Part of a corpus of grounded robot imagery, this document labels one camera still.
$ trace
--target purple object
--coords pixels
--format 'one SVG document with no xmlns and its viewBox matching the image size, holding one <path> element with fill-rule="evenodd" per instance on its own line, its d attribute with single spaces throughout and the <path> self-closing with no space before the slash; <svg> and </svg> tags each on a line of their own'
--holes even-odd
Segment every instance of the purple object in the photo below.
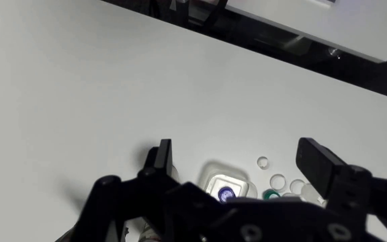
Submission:
<svg viewBox="0 0 387 242">
<path fill-rule="evenodd" d="M 219 202 L 226 203 L 227 199 L 235 198 L 234 191 L 230 187 L 222 187 L 218 192 Z"/>
</svg>

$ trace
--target white table surface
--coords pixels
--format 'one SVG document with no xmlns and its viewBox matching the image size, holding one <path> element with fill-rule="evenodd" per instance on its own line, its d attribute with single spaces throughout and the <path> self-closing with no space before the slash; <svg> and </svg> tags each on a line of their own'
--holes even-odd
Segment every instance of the white table surface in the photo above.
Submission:
<svg viewBox="0 0 387 242">
<path fill-rule="evenodd" d="M 227 8 L 373 62 L 387 60 L 386 0 L 323 3 L 330 0 L 229 0 Z"/>
<path fill-rule="evenodd" d="M 262 191 L 303 177 L 304 136 L 387 176 L 387 97 L 106 3 L 0 0 L 0 241 L 55 241 L 160 138 L 182 181 L 218 160 Z"/>
</svg>

